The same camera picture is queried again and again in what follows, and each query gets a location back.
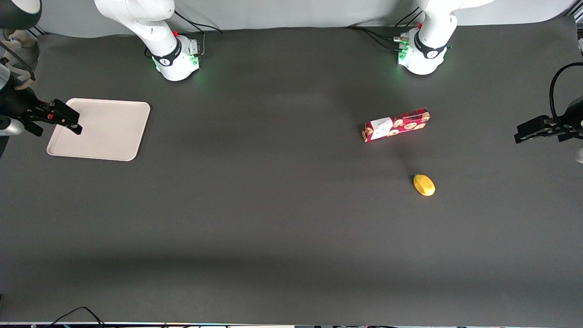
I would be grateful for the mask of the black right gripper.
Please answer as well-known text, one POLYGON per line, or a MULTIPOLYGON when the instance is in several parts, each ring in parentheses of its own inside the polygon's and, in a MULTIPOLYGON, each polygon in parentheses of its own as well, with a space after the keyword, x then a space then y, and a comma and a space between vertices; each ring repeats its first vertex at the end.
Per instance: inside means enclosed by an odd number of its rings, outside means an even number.
POLYGON ((40 137, 43 129, 36 124, 42 121, 55 124, 60 121, 62 126, 76 135, 81 135, 82 126, 79 124, 79 112, 58 99, 44 102, 37 99, 30 89, 18 91, 14 87, 7 87, 0 92, 0 112, 2 115, 20 121, 24 129, 40 137))

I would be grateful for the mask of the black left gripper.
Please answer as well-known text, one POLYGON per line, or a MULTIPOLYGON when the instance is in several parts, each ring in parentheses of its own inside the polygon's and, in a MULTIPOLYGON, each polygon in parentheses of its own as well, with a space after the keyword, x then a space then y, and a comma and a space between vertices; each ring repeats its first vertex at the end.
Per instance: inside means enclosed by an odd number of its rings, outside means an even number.
POLYGON ((553 130, 557 133, 557 139, 560 143, 569 139, 583 139, 583 98, 579 97, 567 106, 566 112, 558 116, 554 101, 550 102, 552 118, 555 121, 553 130))

